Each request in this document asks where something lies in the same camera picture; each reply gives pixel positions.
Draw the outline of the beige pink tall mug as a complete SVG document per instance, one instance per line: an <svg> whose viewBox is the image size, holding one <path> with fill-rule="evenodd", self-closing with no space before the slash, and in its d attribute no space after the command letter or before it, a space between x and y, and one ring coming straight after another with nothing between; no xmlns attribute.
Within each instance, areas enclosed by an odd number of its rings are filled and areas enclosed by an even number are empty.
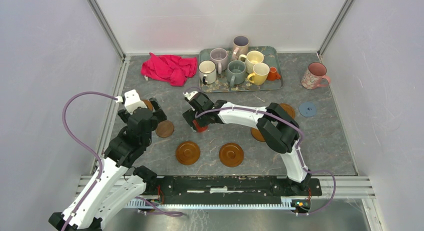
<svg viewBox="0 0 424 231"><path fill-rule="evenodd" d="M250 40L244 35L236 36L233 39L231 60L237 60L240 55L246 55L249 51Z"/></svg>

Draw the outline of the grey-green ceramic mug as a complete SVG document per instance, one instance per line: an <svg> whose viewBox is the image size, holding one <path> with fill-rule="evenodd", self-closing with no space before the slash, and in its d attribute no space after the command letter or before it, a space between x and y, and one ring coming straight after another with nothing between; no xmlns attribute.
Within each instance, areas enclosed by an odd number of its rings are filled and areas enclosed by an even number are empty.
<svg viewBox="0 0 424 231"><path fill-rule="evenodd" d="M242 84L247 77L245 63L240 60L231 61L227 66L225 75L230 88Z"/></svg>

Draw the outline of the blue round coaster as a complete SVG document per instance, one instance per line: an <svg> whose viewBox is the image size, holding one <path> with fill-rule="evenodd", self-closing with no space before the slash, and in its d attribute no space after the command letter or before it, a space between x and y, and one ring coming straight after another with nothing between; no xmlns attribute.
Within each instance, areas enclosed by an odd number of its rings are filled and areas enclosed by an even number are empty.
<svg viewBox="0 0 424 231"><path fill-rule="evenodd" d="M299 113L304 117L313 117L317 114L316 106L310 101L300 104L298 110Z"/></svg>

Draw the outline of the dark brown flat coaster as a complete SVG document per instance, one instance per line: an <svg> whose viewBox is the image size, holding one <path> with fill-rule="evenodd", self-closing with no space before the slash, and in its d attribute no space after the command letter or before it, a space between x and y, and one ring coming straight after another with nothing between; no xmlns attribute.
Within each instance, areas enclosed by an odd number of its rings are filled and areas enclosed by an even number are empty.
<svg viewBox="0 0 424 231"><path fill-rule="evenodd" d="M167 138L173 134L174 130L174 124L169 120L164 120L158 124L155 133L160 138Z"/></svg>

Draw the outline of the lilac ceramic mug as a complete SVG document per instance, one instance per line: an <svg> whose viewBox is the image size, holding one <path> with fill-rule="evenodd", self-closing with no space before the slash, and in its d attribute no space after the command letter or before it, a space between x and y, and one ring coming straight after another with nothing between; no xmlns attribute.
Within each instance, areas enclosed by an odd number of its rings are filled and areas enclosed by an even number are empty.
<svg viewBox="0 0 424 231"><path fill-rule="evenodd" d="M219 75L225 71L229 64L229 56L227 51L224 48L214 48L210 52L210 60L213 61L216 65L216 70Z"/></svg>

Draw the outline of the yellow ceramic mug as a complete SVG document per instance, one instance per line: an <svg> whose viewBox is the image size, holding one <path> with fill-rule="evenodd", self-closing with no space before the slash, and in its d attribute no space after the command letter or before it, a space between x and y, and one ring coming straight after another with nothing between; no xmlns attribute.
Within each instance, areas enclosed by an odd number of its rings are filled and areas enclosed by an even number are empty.
<svg viewBox="0 0 424 231"><path fill-rule="evenodd" d="M270 67L265 63L256 63L253 72L247 76L247 80L257 86L262 85L270 73Z"/></svg>

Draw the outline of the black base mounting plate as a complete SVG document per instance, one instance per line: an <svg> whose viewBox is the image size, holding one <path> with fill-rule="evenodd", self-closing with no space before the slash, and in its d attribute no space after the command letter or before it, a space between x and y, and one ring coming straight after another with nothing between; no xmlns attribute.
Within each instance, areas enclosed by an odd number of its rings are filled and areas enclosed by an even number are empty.
<svg viewBox="0 0 424 231"><path fill-rule="evenodd" d="M319 179L298 187L284 176L166 175L147 183L144 198L164 198L165 205L267 205L284 198L321 196Z"/></svg>

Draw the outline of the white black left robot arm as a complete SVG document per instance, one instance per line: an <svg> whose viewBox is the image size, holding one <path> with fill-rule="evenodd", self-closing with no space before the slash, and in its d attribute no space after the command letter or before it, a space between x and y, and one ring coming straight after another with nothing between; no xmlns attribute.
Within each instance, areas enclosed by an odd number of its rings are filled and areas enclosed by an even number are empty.
<svg viewBox="0 0 424 231"><path fill-rule="evenodd" d="M82 192L64 211L54 212L48 222L58 231L102 231L107 223L132 199L157 189L156 174L145 166L137 167L129 179L111 193L116 182L152 143L152 132L167 120L155 98L149 109L138 96L126 94L114 97L123 103L118 116L126 124L113 138L104 156L95 157L99 166Z"/></svg>

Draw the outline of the crumpled red cloth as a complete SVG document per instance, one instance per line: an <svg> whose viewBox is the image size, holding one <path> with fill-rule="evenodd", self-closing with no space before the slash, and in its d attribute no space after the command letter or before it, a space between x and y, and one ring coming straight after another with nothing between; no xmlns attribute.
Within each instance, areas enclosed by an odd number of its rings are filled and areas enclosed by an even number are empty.
<svg viewBox="0 0 424 231"><path fill-rule="evenodd" d="M174 87L182 87L187 79L194 77L197 72L196 57L155 55L152 52L149 55L150 58L141 66L140 74L153 80L166 82Z"/></svg>

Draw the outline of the cream yellow mug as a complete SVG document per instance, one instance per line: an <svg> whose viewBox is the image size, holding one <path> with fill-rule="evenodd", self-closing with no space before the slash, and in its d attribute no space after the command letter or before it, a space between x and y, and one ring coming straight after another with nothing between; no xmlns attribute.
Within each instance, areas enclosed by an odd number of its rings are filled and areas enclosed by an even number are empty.
<svg viewBox="0 0 424 231"><path fill-rule="evenodd" d="M264 55L257 50L249 51L247 54L240 54L238 60L244 62L246 72L251 74L255 64L262 63L264 61Z"/></svg>

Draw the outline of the green floral serving tray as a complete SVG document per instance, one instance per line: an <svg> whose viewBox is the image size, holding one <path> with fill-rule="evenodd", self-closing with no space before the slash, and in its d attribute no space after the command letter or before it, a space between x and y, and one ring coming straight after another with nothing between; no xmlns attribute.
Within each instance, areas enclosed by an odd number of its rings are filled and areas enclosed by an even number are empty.
<svg viewBox="0 0 424 231"><path fill-rule="evenodd" d="M280 66L277 50L272 46L250 46L248 51L259 51L264 55L264 63L270 68L277 69L277 73L282 76L282 69ZM243 91L259 91L259 90L278 90L283 87L284 81L281 77L276 80L266 80L262 85L255 85L250 83L247 79L241 84L229 87L225 71L222 74L217 74L216 81L212 84L203 84L202 80L199 81L200 89L205 93L222 93L222 92L243 92Z"/></svg>

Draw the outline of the glossy wooden ridged coaster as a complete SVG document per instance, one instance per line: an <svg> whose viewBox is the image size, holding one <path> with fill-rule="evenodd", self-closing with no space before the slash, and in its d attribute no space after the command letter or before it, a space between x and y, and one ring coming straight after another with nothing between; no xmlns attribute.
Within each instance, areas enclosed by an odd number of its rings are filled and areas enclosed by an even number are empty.
<svg viewBox="0 0 424 231"><path fill-rule="evenodd" d="M185 141L178 145L175 151L177 161L182 165L193 165L200 158L200 148L193 141Z"/></svg>

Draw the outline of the pink floral patterned mug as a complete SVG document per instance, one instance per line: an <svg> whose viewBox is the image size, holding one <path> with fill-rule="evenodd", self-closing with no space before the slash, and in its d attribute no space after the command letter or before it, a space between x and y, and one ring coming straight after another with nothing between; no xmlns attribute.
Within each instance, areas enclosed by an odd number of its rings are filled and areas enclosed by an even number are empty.
<svg viewBox="0 0 424 231"><path fill-rule="evenodd" d="M331 78L327 76L327 68L320 62L312 62L308 65L301 81L301 85L313 90L318 87L328 87L331 84Z"/></svg>

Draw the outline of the red round coaster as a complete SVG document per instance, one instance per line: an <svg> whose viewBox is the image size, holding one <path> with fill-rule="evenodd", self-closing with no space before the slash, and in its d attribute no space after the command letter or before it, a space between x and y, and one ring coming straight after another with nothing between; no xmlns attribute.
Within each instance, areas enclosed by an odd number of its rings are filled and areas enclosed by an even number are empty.
<svg viewBox="0 0 424 231"><path fill-rule="evenodd" d="M195 130L198 133L202 133L202 132L204 132L208 129L207 125L206 126L200 126L196 120L193 121L193 124L194 124Z"/></svg>

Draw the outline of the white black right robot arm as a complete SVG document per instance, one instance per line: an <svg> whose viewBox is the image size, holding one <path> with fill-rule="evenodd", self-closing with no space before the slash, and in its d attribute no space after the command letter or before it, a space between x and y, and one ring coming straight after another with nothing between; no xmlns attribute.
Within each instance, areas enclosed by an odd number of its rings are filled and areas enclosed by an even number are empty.
<svg viewBox="0 0 424 231"><path fill-rule="evenodd" d="M300 144L304 134L298 123L277 103L250 107L226 100L213 102L199 91L185 91L190 109L183 113L193 130L210 124L235 124L257 129L268 147L279 153L286 168L289 190L302 195L309 189L311 173L305 164Z"/></svg>

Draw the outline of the small orange cup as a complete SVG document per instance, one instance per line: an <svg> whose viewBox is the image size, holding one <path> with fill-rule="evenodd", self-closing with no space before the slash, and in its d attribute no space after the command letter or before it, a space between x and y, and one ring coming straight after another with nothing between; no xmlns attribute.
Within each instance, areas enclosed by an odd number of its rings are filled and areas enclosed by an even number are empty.
<svg viewBox="0 0 424 231"><path fill-rule="evenodd" d="M280 80L281 79L281 75L278 72L278 69L276 67L270 67L269 68L269 73L267 75L267 80L268 81L276 81L276 80Z"/></svg>

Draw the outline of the white mug black handle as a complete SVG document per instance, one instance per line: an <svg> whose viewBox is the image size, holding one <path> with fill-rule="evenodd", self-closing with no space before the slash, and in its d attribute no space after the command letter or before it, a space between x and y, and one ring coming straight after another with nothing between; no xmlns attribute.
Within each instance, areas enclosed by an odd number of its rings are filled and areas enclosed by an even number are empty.
<svg viewBox="0 0 424 231"><path fill-rule="evenodd" d="M199 79L203 85L213 84L217 80L217 66L211 60L204 60L198 66Z"/></svg>

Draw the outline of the brown wooden coaster far left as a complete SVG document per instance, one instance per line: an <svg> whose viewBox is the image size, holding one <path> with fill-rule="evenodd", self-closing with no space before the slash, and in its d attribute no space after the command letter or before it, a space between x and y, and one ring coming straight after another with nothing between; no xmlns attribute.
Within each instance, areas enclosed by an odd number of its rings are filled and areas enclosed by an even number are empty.
<svg viewBox="0 0 424 231"><path fill-rule="evenodd" d="M149 100L147 100L147 99L143 99L142 101L144 102L144 104L146 105L146 107L147 107L149 110L151 110L151 111L153 111L153 110L154 110L154 107L153 107L152 103L151 103Z"/></svg>

